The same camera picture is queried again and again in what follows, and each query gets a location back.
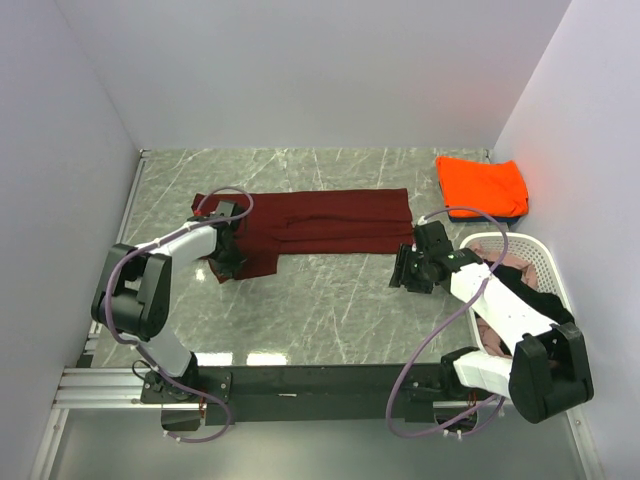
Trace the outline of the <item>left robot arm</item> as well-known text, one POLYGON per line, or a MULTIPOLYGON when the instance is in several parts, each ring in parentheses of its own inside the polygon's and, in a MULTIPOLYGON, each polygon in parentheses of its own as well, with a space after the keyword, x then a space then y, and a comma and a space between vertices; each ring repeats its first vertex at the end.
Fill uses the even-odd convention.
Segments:
POLYGON ((200 388, 194 355, 167 326, 173 275, 208 258, 222 272, 237 273, 245 257, 234 240, 239 223, 187 222, 178 230, 136 246, 116 244, 107 254, 91 304, 91 317, 139 348, 166 374, 164 389, 176 401, 193 399, 200 388))

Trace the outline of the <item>dark red t-shirt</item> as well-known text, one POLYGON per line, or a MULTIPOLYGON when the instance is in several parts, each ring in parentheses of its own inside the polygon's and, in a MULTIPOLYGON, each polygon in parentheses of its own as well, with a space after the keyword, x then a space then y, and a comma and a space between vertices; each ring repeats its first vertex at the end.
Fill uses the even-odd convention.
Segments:
POLYGON ((254 193, 235 234, 246 262, 237 280, 277 273, 282 255, 394 254, 413 242, 408 191, 254 193))

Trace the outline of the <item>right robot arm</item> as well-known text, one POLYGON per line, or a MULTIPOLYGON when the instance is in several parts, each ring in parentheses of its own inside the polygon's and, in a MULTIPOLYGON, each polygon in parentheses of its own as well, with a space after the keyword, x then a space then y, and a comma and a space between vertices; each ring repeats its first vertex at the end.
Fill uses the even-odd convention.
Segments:
POLYGON ((440 286, 480 317, 506 346, 506 357, 465 347, 442 357, 426 388, 460 399, 471 389, 512 401, 537 424, 590 401, 594 386, 582 332, 527 304, 469 249, 430 255, 403 245, 390 280, 394 288, 429 293, 440 286))

